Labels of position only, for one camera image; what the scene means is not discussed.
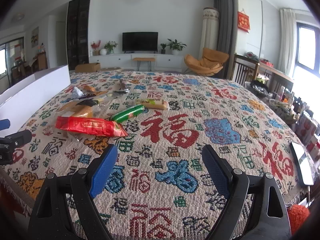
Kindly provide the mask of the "red snack packet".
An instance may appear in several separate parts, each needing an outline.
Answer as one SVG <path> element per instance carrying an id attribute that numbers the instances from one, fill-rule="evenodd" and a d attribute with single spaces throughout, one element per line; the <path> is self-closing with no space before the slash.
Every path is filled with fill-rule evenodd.
<path id="1" fill-rule="evenodd" d="M 127 132 L 115 121 L 99 118 L 81 118 L 58 116 L 55 128 L 64 131 L 96 135 L 100 137 L 126 137 Z"/>

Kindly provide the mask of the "green sausage stick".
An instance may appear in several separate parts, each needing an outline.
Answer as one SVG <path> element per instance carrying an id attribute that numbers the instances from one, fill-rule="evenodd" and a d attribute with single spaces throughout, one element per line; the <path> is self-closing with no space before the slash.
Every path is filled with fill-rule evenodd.
<path id="1" fill-rule="evenodd" d="M 121 124 L 122 122 L 125 122 L 135 116 L 140 115 L 141 113 L 144 112 L 144 109 L 145 107 L 143 105 L 135 105 L 114 114 L 113 116 L 110 117 L 110 120 L 115 121 L 118 124 Z"/>

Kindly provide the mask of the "white tv cabinet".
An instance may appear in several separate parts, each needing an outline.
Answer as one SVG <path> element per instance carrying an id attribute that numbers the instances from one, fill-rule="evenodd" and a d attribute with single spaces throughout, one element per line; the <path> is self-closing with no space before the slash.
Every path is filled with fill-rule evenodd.
<path id="1" fill-rule="evenodd" d="M 167 54 L 109 54 L 89 57 L 89 63 L 101 68 L 121 68 L 134 71 L 178 72 L 186 70 L 183 56 Z"/>

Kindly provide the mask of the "patterned woven tablecloth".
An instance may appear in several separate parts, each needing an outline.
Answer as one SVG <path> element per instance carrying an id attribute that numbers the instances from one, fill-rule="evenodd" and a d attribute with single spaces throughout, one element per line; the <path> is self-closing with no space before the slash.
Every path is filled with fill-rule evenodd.
<path id="1" fill-rule="evenodd" d="M 123 123 L 125 137 L 73 135 L 54 128 L 58 110 L 71 102 L 72 89 L 128 93 L 101 104 L 97 117 L 109 119 L 140 99 L 164 100 L 168 109 L 146 109 Z M 47 174 L 74 174 L 109 144 L 118 158 L 94 202 L 116 239 L 204 239 L 226 200 L 210 179 L 202 148 L 210 144 L 232 167 L 249 175 L 273 174 L 288 204 L 304 189 L 290 144 L 295 133 L 272 109 L 237 83 L 210 77 L 147 72 L 71 74 L 71 85 L 47 101 L 23 124 L 31 142 L 1 167 L 1 184 L 24 213 Z"/>

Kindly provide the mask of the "small bread bun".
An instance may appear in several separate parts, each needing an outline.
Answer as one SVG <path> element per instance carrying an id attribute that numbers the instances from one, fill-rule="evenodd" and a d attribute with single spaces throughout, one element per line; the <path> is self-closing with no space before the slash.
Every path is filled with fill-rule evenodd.
<path id="1" fill-rule="evenodd" d="M 108 92 L 108 91 L 97 91 L 94 87 L 89 85 L 85 85 L 83 89 L 87 95 L 92 95 L 92 96 L 99 96 L 99 95 L 106 94 Z"/>

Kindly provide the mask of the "brown hawthorn roll stick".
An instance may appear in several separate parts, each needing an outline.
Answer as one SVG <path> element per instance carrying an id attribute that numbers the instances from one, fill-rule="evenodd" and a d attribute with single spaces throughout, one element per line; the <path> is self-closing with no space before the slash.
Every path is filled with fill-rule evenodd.
<path id="1" fill-rule="evenodd" d="M 125 82 L 125 80 L 120 80 L 120 89 L 118 90 L 119 93 L 128 93 L 130 90 Z"/>

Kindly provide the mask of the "orange lounge chair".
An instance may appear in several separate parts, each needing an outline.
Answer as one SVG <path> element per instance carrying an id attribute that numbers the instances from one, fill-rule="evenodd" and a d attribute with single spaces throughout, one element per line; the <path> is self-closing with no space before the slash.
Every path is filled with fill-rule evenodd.
<path id="1" fill-rule="evenodd" d="M 201 76 L 214 76 L 223 69 L 223 64 L 229 59 L 227 53 L 203 48 L 202 58 L 197 60 L 195 57 L 187 54 L 184 57 L 185 65 L 196 74 Z"/>

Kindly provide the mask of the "red wall hanging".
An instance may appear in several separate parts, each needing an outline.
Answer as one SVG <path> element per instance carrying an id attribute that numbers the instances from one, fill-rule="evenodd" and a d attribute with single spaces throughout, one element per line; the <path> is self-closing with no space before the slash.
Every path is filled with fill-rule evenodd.
<path id="1" fill-rule="evenodd" d="M 240 11 L 238 12 L 238 28 L 247 33 L 250 31 L 249 16 Z"/>

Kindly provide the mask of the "clear-wrapped sponge cake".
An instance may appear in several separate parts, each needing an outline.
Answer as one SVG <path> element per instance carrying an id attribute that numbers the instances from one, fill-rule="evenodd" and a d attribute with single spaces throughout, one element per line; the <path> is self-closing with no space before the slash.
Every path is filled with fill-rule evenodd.
<path id="1" fill-rule="evenodd" d="M 95 118 L 104 106 L 105 103 L 100 99 L 74 100 L 62 106 L 56 114 L 63 117 Z"/>

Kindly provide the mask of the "green potted plant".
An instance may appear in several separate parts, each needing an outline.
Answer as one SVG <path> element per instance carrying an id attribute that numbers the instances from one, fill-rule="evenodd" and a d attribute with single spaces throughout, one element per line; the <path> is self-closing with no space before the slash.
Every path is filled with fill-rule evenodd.
<path id="1" fill-rule="evenodd" d="M 168 46 L 172 52 L 173 55 L 178 55 L 180 51 L 182 51 L 187 45 L 182 42 L 178 42 L 178 40 L 174 39 L 168 39 Z"/>

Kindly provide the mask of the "black flat television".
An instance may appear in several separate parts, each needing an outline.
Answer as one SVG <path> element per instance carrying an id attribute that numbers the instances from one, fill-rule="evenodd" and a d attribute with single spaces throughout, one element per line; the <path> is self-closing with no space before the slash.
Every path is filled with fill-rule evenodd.
<path id="1" fill-rule="evenodd" d="M 122 34 L 122 51 L 156 52 L 158 49 L 158 32 L 126 32 Z"/>

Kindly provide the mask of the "small potted plant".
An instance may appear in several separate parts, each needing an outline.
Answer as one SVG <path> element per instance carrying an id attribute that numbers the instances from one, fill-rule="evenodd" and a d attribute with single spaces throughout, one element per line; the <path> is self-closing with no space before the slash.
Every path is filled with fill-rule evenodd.
<path id="1" fill-rule="evenodd" d="M 161 54 L 165 54 L 166 53 L 167 44 L 166 43 L 161 43 L 160 47 L 161 47 Z"/>

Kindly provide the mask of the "cardboard box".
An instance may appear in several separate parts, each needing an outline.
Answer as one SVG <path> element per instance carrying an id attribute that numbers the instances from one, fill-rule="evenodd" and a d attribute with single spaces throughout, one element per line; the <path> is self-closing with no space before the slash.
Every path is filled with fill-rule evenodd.
<path id="1" fill-rule="evenodd" d="M 76 73 L 95 73 L 101 68 L 100 63 L 85 63 L 79 64 L 75 68 Z"/>

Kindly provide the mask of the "leafy plant white vase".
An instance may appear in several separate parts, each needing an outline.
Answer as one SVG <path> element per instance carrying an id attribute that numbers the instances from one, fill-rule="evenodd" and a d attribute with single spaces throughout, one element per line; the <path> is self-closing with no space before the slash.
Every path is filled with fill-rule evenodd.
<path id="1" fill-rule="evenodd" d="M 117 47 L 117 42 L 116 41 L 108 41 L 105 45 L 104 48 L 107 50 L 108 54 L 114 54 L 114 50 Z"/>

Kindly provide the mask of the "white storage box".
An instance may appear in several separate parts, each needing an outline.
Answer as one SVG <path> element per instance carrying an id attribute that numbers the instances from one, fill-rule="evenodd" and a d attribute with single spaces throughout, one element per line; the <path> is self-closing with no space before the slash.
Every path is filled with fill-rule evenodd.
<path id="1" fill-rule="evenodd" d="M 1 94 L 1 119 L 10 127 L 1 137 L 16 133 L 47 101 L 71 84 L 68 66 L 36 72 Z"/>

